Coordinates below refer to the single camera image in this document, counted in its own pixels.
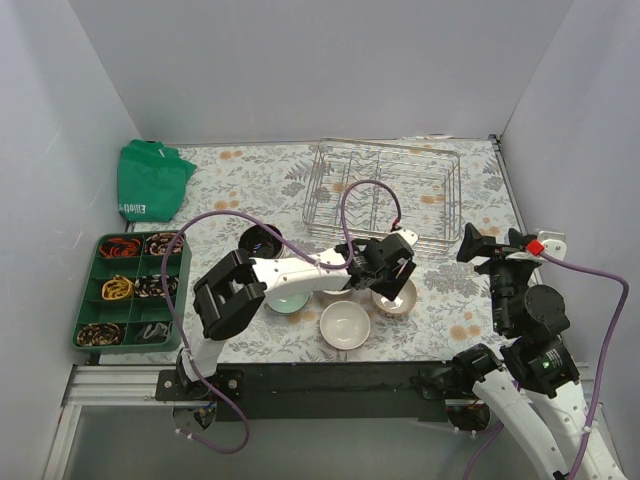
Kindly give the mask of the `white bowl dark leaf pattern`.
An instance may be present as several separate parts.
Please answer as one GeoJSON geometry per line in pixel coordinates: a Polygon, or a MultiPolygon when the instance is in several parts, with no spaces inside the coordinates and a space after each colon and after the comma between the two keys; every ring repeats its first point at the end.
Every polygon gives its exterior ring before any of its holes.
{"type": "Polygon", "coordinates": [[[416,305],[417,289],[412,280],[408,280],[394,300],[371,292],[371,298],[377,311],[389,318],[406,316],[416,305]]]}

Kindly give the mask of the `beige bowl front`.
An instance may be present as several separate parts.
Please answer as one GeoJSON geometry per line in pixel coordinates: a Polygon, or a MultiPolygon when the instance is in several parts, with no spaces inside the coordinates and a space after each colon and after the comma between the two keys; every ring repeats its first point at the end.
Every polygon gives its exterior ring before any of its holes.
{"type": "Polygon", "coordinates": [[[248,252],[250,257],[279,259],[284,256],[283,243],[258,225],[245,230],[239,238],[238,248],[248,252]]]}

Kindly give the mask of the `white ribbed bowl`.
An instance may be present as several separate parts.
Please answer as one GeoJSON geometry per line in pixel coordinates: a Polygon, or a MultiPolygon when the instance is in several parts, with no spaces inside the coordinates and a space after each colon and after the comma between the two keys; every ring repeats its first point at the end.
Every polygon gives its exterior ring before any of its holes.
{"type": "Polygon", "coordinates": [[[344,290],[323,290],[321,292],[321,295],[329,300],[338,300],[338,299],[342,299],[345,297],[348,297],[351,294],[351,290],[350,289],[344,289],[344,290]]]}

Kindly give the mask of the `pale green patterned bowl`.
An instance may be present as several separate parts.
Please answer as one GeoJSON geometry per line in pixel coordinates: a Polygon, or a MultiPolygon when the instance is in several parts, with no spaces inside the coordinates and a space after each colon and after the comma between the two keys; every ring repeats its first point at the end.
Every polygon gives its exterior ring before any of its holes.
{"type": "Polygon", "coordinates": [[[311,293],[305,292],[281,298],[272,298],[266,302],[266,305],[279,315],[293,315],[302,310],[310,298],[311,293]]]}

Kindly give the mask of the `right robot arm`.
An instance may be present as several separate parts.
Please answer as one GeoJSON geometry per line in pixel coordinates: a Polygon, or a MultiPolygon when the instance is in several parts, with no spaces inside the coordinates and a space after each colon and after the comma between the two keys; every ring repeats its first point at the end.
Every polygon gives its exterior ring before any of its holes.
{"type": "Polygon", "coordinates": [[[500,244],[473,224],[457,254],[489,278],[493,329],[510,340],[494,353],[477,344],[454,356],[452,383],[495,413],[542,479],[622,479],[624,473],[594,423],[602,375],[584,395],[577,366],[561,338],[570,327],[564,297],[532,284],[543,262],[564,263],[565,243],[515,229],[500,244]]]}

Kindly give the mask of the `orange bowl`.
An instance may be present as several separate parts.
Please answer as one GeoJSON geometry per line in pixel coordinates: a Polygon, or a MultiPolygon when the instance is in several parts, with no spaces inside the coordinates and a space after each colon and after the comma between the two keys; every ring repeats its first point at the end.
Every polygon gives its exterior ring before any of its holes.
{"type": "Polygon", "coordinates": [[[338,301],[321,314],[319,329],[323,339],[338,350],[354,350],[369,338],[371,321],[357,303],[338,301]]]}

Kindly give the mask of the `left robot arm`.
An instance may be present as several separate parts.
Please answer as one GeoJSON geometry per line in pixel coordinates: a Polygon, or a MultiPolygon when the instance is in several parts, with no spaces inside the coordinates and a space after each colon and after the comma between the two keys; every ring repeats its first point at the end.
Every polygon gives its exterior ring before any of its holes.
{"type": "Polygon", "coordinates": [[[266,301],[316,291],[371,290],[395,299],[416,268],[418,235],[397,229],[378,240],[356,239],[299,257],[253,258],[244,249],[220,260],[194,288],[201,327],[190,334],[177,361],[178,387],[193,400],[213,386],[224,343],[242,333],[266,301]]]}

